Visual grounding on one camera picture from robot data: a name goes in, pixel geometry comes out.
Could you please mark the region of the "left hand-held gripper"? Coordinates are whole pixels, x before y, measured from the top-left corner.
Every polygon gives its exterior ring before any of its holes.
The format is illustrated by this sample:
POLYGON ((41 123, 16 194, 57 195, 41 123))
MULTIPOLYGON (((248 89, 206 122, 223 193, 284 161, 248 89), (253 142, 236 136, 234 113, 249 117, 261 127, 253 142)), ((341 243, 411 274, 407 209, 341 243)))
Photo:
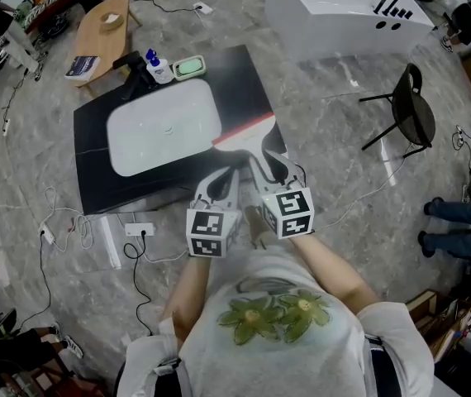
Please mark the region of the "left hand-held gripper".
POLYGON ((240 232, 240 171, 216 170, 204 178, 190 203, 186 238, 190 256, 225 258, 240 232))

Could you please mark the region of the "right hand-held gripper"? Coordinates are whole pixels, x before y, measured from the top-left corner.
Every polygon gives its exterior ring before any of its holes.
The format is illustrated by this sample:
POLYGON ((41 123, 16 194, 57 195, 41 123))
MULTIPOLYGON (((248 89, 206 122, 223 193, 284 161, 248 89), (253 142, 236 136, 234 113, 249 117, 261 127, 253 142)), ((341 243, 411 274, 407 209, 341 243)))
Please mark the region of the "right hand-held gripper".
POLYGON ((255 187, 261 194, 265 222, 278 239, 310 233, 315 209, 302 169, 276 151, 265 150, 264 153, 275 182, 269 180, 253 155, 249 165, 255 187))

